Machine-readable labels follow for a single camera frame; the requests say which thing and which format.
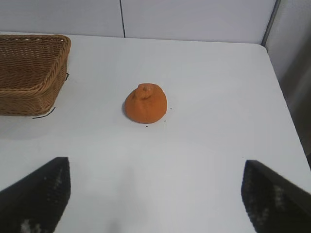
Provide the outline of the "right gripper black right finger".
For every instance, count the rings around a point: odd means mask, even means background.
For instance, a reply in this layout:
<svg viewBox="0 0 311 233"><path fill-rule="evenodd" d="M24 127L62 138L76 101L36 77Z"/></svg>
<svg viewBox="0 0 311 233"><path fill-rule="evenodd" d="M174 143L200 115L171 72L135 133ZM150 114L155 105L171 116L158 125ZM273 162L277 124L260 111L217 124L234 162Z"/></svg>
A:
<svg viewBox="0 0 311 233"><path fill-rule="evenodd" d="M257 160L245 162L241 197L258 233L311 231L311 195Z"/></svg>

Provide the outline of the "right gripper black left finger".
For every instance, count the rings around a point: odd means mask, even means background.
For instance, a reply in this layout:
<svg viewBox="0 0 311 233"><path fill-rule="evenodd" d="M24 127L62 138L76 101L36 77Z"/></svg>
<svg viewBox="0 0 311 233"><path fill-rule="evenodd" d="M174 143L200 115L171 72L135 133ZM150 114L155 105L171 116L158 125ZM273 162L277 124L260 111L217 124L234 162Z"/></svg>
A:
<svg viewBox="0 0 311 233"><path fill-rule="evenodd" d="M0 192L2 233L52 233L71 195L68 157L56 157Z"/></svg>

